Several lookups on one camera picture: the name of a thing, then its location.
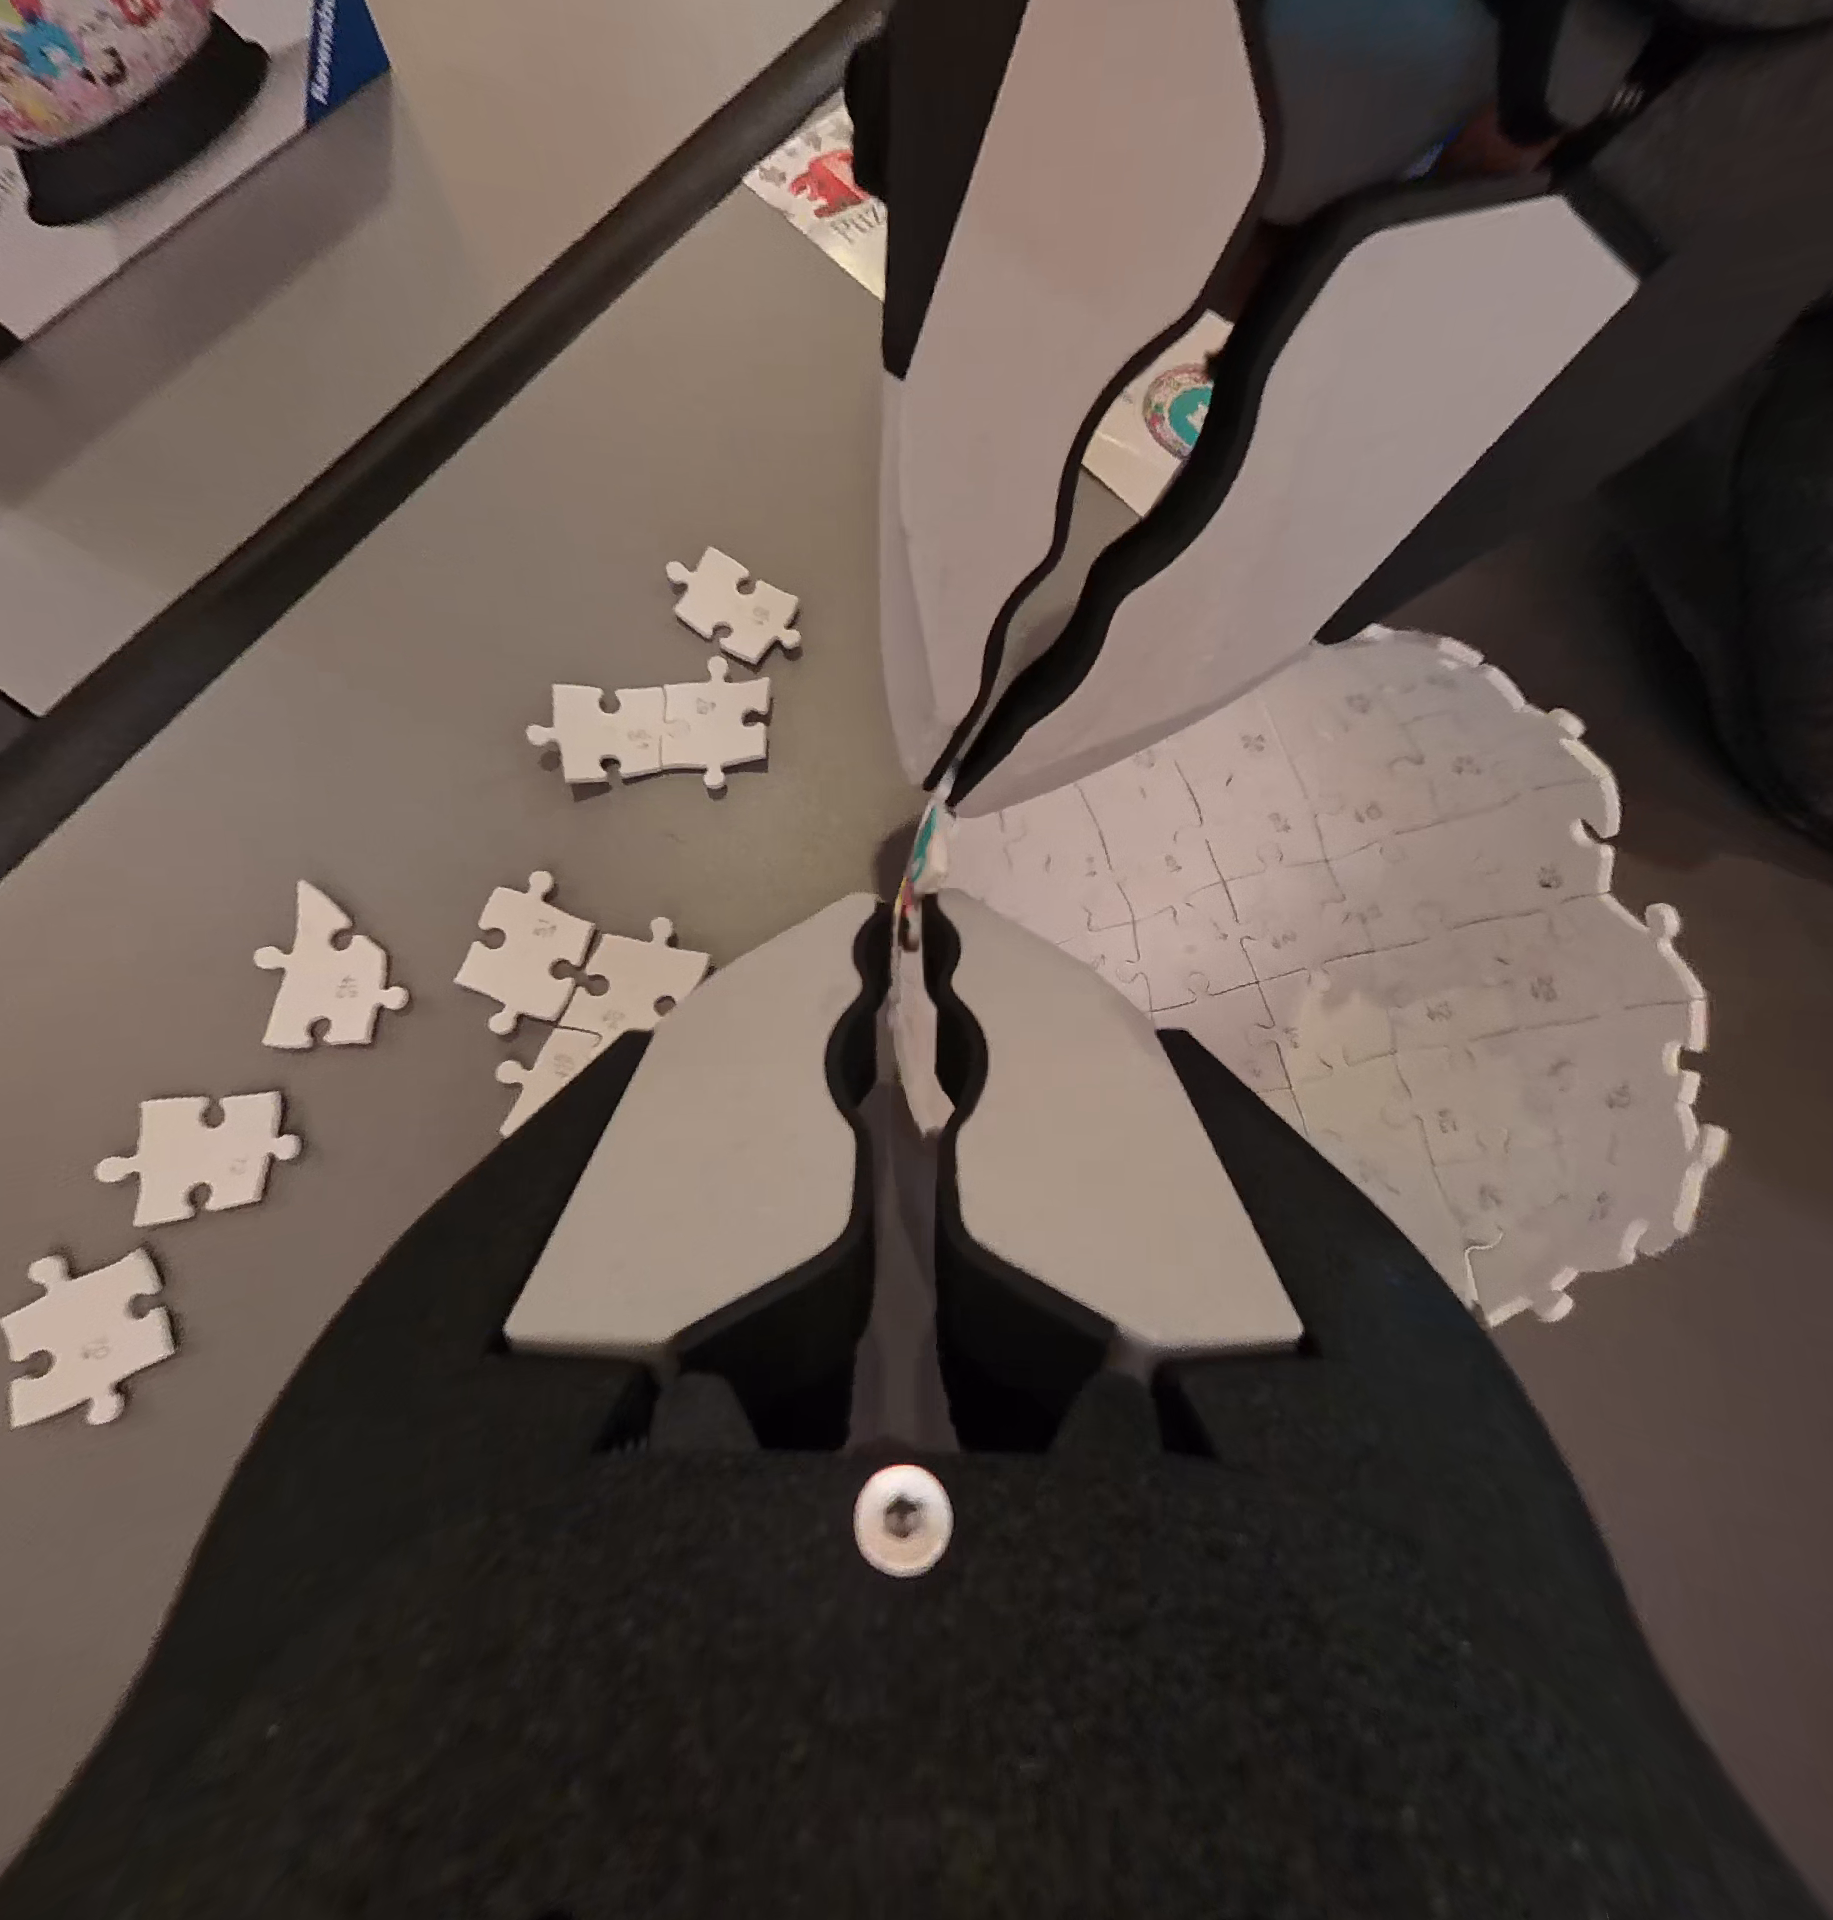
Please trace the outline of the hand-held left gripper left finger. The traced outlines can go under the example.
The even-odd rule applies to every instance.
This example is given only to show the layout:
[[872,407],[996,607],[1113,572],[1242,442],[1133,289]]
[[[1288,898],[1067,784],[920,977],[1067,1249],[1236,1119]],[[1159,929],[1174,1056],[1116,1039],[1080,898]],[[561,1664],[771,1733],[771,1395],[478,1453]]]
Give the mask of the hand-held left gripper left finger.
[[693,987],[635,1068],[508,1345],[539,1358],[671,1358],[686,1330],[804,1270],[856,1219],[856,1124],[832,1030],[864,1011],[872,896],[825,898]]

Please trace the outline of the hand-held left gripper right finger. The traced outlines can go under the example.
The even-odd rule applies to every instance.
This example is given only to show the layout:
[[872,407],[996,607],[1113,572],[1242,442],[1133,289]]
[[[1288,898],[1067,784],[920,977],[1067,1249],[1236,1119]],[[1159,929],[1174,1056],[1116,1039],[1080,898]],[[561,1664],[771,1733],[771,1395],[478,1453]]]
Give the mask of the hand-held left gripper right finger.
[[996,1371],[1150,1371],[1305,1335],[1150,1020],[972,896],[929,915],[939,1282]]

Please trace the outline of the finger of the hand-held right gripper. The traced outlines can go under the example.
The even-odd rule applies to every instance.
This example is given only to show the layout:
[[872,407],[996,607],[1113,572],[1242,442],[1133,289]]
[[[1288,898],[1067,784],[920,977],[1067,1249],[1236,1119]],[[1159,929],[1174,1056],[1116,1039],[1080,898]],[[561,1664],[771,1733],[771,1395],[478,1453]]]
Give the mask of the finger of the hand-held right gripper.
[[887,734],[927,787],[1012,754],[1010,633],[1067,550],[1080,452],[1200,319],[1266,176],[1236,0],[887,8],[872,579]]
[[1193,454],[972,734],[952,813],[1079,784],[1258,696],[1635,308],[1560,192],[1370,203],[1258,289]]

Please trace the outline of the single white puzzle piece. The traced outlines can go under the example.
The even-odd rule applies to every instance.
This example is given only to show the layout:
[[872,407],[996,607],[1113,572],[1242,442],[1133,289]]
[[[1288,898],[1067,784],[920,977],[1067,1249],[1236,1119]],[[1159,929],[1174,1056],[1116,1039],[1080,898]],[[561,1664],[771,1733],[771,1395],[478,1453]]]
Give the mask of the single white puzzle piece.
[[920,817],[920,843],[901,861],[899,889],[899,952],[887,952],[887,1048],[899,1048],[899,1083],[920,1136],[943,1136],[952,1097],[939,1083],[939,999],[927,973],[927,898],[952,876],[952,779],[929,787]]

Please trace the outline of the partly built white puzzle ball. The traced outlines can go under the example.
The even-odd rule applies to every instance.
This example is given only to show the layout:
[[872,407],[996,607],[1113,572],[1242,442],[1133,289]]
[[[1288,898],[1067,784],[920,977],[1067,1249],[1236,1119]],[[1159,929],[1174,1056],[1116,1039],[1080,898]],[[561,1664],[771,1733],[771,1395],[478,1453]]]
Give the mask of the partly built white puzzle ball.
[[1695,1234],[1710,988],[1627,911],[1580,718],[1433,633],[1295,655],[1207,718],[996,817],[943,883],[1193,1030],[1483,1324]]

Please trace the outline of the puzzle pieces group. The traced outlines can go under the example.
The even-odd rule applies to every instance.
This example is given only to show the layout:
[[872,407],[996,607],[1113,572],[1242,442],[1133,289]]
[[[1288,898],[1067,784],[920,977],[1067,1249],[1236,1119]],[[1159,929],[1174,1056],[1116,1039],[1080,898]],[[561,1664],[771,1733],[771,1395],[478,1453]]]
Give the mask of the puzzle pieces group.
[[771,683],[693,648],[590,683],[394,646],[246,655],[0,889],[0,1402],[112,1426],[228,1290],[322,1299],[490,1152],[490,1048],[550,1039],[590,883],[508,796],[762,761]]

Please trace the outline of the colourful puzzle ball box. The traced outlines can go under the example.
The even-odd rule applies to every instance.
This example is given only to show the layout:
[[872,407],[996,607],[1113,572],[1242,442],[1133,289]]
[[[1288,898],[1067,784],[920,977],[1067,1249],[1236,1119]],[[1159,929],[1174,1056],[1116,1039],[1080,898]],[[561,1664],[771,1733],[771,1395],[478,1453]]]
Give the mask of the colourful puzzle ball box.
[[0,0],[0,364],[379,74],[365,0]]

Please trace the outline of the printed instruction leaflet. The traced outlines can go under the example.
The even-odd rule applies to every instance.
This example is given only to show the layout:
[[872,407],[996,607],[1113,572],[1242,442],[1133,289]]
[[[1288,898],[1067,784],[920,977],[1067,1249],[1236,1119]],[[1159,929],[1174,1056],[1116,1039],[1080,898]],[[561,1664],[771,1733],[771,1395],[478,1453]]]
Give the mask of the printed instruction leaflet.
[[[884,295],[887,205],[856,179],[856,117],[817,106],[743,190],[781,205],[817,257],[832,257],[865,295]],[[1207,422],[1207,356],[1232,340],[1220,311],[1200,311],[1174,346],[1144,356],[1106,407],[1080,474],[1133,513],[1188,461]]]

